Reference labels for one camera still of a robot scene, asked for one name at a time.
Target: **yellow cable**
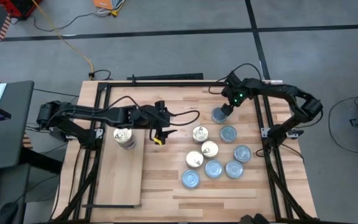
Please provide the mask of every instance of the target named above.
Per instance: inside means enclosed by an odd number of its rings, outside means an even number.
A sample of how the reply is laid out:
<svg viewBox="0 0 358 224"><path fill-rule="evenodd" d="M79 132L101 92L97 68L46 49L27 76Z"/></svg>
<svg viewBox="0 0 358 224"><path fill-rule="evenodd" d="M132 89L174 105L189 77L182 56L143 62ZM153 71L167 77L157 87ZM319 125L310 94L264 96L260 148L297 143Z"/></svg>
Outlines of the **yellow cable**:
<svg viewBox="0 0 358 224"><path fill-rule="evenodd" d="M78 49L76 49L75 47L73 47L71 44L69 44L65 39L63 39L63 37L61 37L61 35L59 34L59 32L56 30L53 22L49 19L49 16L44 12L44 10L42 10L42 8L37 4L37 2L35 0L32 0L32 2L35 4L35 6L37 6L37 8L40 10L41 14L44 16L44 18L46 18L46 20L48 21L50 27L56 32L57 36L60 38L60 40L64 41L64 43L66 43L67 45L69 45L71 47L71 49L74 50L74 52L76 52L77 54L81 55L91 66L91 72L93 72L93 64L91 62L91 60L89 60L83 53L81 53Z"/></svg>

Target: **wooden board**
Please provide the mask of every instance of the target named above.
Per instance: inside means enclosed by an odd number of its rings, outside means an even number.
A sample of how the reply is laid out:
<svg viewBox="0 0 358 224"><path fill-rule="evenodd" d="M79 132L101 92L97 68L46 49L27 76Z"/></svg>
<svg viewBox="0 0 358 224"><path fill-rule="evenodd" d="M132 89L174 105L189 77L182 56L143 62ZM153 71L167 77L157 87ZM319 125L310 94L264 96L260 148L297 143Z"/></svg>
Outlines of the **wooden board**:
<svg viewBox="0 0 358 224"><path fill-rule="evenodd" d="M84 82L78 104L93 106L97 82ZM113 98L130 95L138 104L154 104L155 101L165 100L165 104L172 113L188 110L199 110L199 120L188 126L174 127L177 129L167 139L165 146L156 146L145 133L143 176L140 208L94 208L92 222L238 222L245 214L261 213L274 221L272 201L264 159L255 156L260 149L260 134L257 124L254 102L246 100L240 108L236 108L225 124L233 125L237 129L237 139L232 144L224 143L219 138L222 125L214 124L211 120L213 108L220 107L226 99L219 95L211 95L206 87L114 87ZM273 119L282 123L290 116L288 104L279 99L269 98ZM122 100L117 105L131 105L129 100ZM194 118L194 114L186 114L172 119L173 123L184 123ZM181 175L188 169L185 156L192 150L200 149L191 139L194 127L203 125L209 130L209 139L219 146L216 159L225 164L233 159L233 149L238 144L249 146L254 153L250 162L244 165L244 175L240 179L230 179L223 174L219 179L209 179L203 167L197 169L201 177L200 186L194 190L185 189L181 184ZM297 141L285 142L295 150L300 151ZM307 213L316 216L313 199L302 160L285 147L280 147L283 168L287 184L292 195ZM78 143L69 143L66 159L62 170L60 199L55 217L62 212L68 202L71 188L71 177ZM81 155L76 167L75 186L80 178ZM94 203L98 204L103 197L103 191L108 188L100 183L96 188ZM284 206L281 201L283 217Z"/></svg>
<svg viewBox="0 0 358 224"><path fill-rule="evenodd" d="M113 136L114 128L106 129ZM133 130L136 145L133 149L121 148L114 138L105 138L99 166L98 205L140 205L142 183L144 130Z"/></svg>

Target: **desk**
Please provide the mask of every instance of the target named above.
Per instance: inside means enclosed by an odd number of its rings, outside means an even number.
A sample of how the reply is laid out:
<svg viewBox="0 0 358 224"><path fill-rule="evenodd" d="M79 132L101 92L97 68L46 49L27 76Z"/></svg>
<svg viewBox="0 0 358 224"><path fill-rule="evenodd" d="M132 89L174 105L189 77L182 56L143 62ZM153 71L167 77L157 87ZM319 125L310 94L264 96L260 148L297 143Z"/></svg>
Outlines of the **desk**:
<svg viewBox="0 0 358 224"><path fill-rule="evenodd" d="M94 106L97 87L98 82L83 82L78 104ZM213 91L219 91L219 88L213 88ZM227 144L219 138L219 130L223 125L214 124L211 120L212 110L215 107L220 107L226 99L220 95L209 94L208 87L113 87L110 103L124 95L130 95L140 105L152 105L155 101L165 100L165 106L172 113L199 110L201 116L199 120L188 126L171 126L170 129L178 131L169 136L167 144L164 146L156 146L150 142L149 132L146 131L144 136L144 172L140 195L142 206L140 208L93 208L91 222L238 222L240 217L255 213L261 213L269 220L274 221L264 159L255 156L255 151L262 145L253 101L243 102L241 107L236 108L225 122L237 129L236 141ZM285 101L276 98L269 98L269 100L275 123L282 123L290 117L289 107ZM129 100L122 100L117 106L131 104ZM192 118L194 118L193 114L187 114L173 118L172 122L184 123ZM75 122L83 128L90 126L88 121L76 120ZM216 159L223 164L233 159L233 150L238 144L245 144L252 149L253 159L244 165L245 172L240 179L230 179L226 174L216 180L209 179L204 173L204 166L201 166L200 169L197 169L201 177L200 186L194 190L185 189L182 186L181 175L188 169L185 162L186 153L201 147L195 144L191 138L193 128L199 125L205 126L209 131L209 140L218 144L219 153ZM297 141L287 140L285 144L300 151ZM61 174L60 198L54 217L57 217L68 204L78 148L77 142L68 144ZM101 176L102 173L105 173L101 171L107 167L107 163L113 161L113 158L103 157L105 150L111 149L108 145L104 145L102 148L98 183L101 179L109 178ZM289 191L305 211L315 217L313 199L301 158L284 147L281 147L281 153ZM73 195L78 187L83 156L84 152L81 151L74 177ZM98 193L106 187L108 186L96 184L94 204L98 204L98 200L103 197ZM285 217L281 193L278 196L281 199L281 213ZM87 204L86 199L87 194L85 194L82 204ZM84 208L81 209L81 217L84 217Z"/></svg>
<svg viewBox="0 0 358 224"><path fill-rule="evenodd" d="M0 170L0 209L8 202L14 202L27 190L30 165L23 164ZM19 206L12 224L23 223L25 212L25 197L21 197Z"/></svg>
<svg viewBox="0 0 358 224"><path fill-rule="evenodd" d="M33 81L8 83L0 100L0 108L12 118L0 121L0 169L18 164L59 174L62 163L23 147L23 134L29 114Z"/></svg>

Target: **wooden tabletop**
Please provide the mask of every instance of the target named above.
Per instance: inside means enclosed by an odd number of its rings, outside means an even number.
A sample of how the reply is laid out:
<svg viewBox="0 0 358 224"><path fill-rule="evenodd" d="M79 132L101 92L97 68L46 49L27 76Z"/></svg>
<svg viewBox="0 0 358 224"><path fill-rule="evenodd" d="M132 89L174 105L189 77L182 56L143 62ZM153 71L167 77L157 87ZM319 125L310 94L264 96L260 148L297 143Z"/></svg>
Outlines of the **wooden tabletop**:
<svg viewBox="0 0 358 224"><path fill-rule="evenodd" d="M83 82L78 104L93 106L97 86L96 81ZM219 90L220 88L212 88L212 91L218 92ZM209 94L207 87L114 87L110 100L113 102L125 95L133 97L140 105L153 105L158 100L165 100L166 107L172 113L199 110L201 116L196 122L187 126L169 127L168 129L178 131L169 135L167 144L164 146L157 146L149 141L149 131L146 131L140 194L141 207L93 208L91 222L238 222L240 217L256 213L261 213L270 221L274 221L265 162L263 158L255 156L255 151L262 148L262 145L253 101L245 100L240 108L235 108L233 114L224 123L237 129L237 139L228 144L219 138L219 130L224 125L215 124L211 120L212 110L222 106L226 99L220 95ZM276 98L269 98L269 101L275 123L282 123L290 117L290 110L285 101ZM129 100L122 100L116 106L132 104ZM261 105L261 107L266 121L264 106ZM184 123L194 117L194 114L186 114L173 118L172 122ZM75 120L75 123L84 128L90 126L89 121ZM199 169L195 169L201 177L198 188L193 190L184 188L181 184L181 175L189 169L185 162L186 154L192 150L201 149L201 146L192 140L192 130L199 125L206 127L209 131L209 140L218 144L219 153L215 159L224 165L233 159L233 150L237 145L245 144L251 148L253 158L244 164L244 175L240 179L230 179L226 174L218 179L208 178L204 172L204 164L207 161L205 160ZM300 152L297 141L287 140L285 144ZM109 149L105 141L102 150ZM60 197L54 217L58 216L68 204L78 150L78 142L68 144L60 182ZM289 191L306 213L315 217L313 199L301 158L283 146L280 147L280 151ZM82 150L75 169L72 196L78 187L83 156ZM102 183L100 180L109 177L101 176L101 174L109 172L101 172L101 169L110 167L106 166L109 161L109 158L102 156L95 204L98 204L99 198L103 197L98 193L106 190L105 185L100 184ZM281 213L285 217L282 195L279 190L278 192ZM86 204L87 198L86 193L83 197L83 204ZM84 217L84 214L85 209L82 208L80 217Z"/></svg>

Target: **concrete floor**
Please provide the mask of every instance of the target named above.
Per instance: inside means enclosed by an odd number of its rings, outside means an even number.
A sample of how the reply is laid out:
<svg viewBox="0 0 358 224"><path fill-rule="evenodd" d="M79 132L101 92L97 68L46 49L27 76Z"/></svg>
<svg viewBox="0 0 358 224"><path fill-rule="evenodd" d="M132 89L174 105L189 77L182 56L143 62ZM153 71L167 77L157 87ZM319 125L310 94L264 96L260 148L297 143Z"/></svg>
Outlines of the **concrete floor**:
<svg viewBox="0 0 358 224"><path fill-rule="evenodd" d="M282 0L252 1L259 27L329 26L358 24L358 1ZM48 0L41 6L56 26L75 16L96 12L91 1ZM37 24L48 25L35 11ZM11 25L6 37L54 35L34 29L32 19ZM65 35L140 32L156 30L250 28L243 0L128 0L118 18L89 16L63 30ZM337 147L328 134L328 111L335 102L358 96L358 29L260 33L272 79L282 79L321 99L322 122L305 129L300 138L306 172L317 214L322 220L358 223L358 154ZM92 59L96 69L112 71L113 79L137 76L203 72L205 79L221 78L243 62L259 64L251 33L197 34L155 37L76 39L70 43ZM88 64L60 40L0 42L0 79L33 80L36 88L79 94ZM255 77L252 70L238 72ZM46 101L70 101L67 96L35 92L29 122ZM333 132L346 147L358 150L358 129L348 120L358 114L352 101L333 111ZM60 143L47 134L29 133L36 151ZM63 151L53 156L62 158ZM30 182L48 174L32 170ZM28 201L56 188L57 180L29 193ZM53 198L53 192L45 198ZM52 200L27 206L25 223L45 221Z"/></svg>

